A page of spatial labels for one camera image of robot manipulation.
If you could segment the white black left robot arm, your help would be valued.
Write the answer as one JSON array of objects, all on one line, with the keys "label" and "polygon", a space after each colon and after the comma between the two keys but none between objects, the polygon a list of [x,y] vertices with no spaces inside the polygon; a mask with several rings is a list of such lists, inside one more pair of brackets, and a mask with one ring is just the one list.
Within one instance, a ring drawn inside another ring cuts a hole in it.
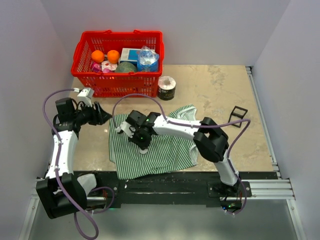
[{"label": "white black left robot arm", "polygon": [[50,219],[78,212],[74,204],[87,207],[87,196],[99,196],[104,184],[93,173],[74,175],[74,155],[83,125],[103,125],[112,118],[96,101],[92,106],[71,97],[55,102],[57,114],[52,124],[54,148],[49,169],[36,184],[36,192]]}]

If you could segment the green white striped garment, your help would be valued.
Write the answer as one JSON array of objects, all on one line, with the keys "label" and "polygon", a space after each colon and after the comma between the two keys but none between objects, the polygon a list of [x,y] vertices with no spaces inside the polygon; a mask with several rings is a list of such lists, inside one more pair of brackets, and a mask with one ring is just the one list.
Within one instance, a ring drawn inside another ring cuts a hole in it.
[{"label": "green white striped garment", "polygon": [[109,124],[109,160],[115,164],[119,179],[170,173],[197,165],[196,145],[180,137],[154,135],[148,152],[140,153],[138,146],[129,142],[124,133],[115,131],[127,117],[127,114],[118,114]]}]

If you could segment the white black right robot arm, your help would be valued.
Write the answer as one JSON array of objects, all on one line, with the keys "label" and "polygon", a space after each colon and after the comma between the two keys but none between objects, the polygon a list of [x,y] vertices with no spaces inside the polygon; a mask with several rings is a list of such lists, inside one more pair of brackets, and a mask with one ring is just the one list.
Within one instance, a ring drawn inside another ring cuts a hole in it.
[{"label": "white black right robot arm", "polygon": [[120,124],[118,131],[125,133],[141,152],[148,150],[153,135],[168,135],[192,141],[200,155],[212,162],[218,170],[220,183],[215,189],[233,197],[241,190],[241,178],[230,159],[234,144],[229,144],[229,137],[222,130],[227,125],[218,125],[209,117],[203,120],[182,120],[158,112],[144,115],[133,110]]}]

